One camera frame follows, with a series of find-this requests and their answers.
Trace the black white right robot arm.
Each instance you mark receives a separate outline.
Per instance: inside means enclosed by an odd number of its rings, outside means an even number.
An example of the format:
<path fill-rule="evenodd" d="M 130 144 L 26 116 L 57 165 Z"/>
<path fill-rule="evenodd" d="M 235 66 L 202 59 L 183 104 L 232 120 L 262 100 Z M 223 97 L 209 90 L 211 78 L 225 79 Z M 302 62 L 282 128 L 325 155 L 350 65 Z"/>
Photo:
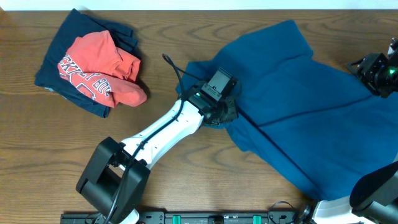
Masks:
<path fill-rule="evenodd" d="M 397 91 L 397 50 L 372 53 L 348 65 L 375 96 Z M 306 206 L 297 223 L 397 223 L 397 161 L 360 178 L 351 195 Z"/>

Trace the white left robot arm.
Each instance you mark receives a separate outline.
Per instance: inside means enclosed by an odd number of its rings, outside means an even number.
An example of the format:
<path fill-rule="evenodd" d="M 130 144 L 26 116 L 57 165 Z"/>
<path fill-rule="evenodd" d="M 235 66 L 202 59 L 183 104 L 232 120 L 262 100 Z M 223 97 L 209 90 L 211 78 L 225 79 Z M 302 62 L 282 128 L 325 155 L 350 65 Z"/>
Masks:
<path fill-rule="evenodd" d="M 199 82 L 182 93 L 173 107 L 140 133 L 121 142 L 108 137 L 94 150 L 77 185 L 105 223 L 137 223 L 150 170 L 183 138 L 202 125 L 237 118 L 234 84 Z"/>

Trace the blue polo shirt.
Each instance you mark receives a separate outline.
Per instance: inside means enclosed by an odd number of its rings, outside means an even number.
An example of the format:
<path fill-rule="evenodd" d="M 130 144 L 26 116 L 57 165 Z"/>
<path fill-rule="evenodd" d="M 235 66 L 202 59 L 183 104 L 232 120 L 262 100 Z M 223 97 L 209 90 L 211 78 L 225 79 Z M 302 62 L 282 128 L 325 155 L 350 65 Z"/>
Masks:
<path fill-rule="evenodd" d="M 397 155 L 397 95 L 374 96 L 354 76 L 318 63 L 294 21 L 243 35 L 209 61 L 188 63 L 185 88 L 219 68 L 240 81 L 233 142 L 305 195 L 335 200 Z"/>

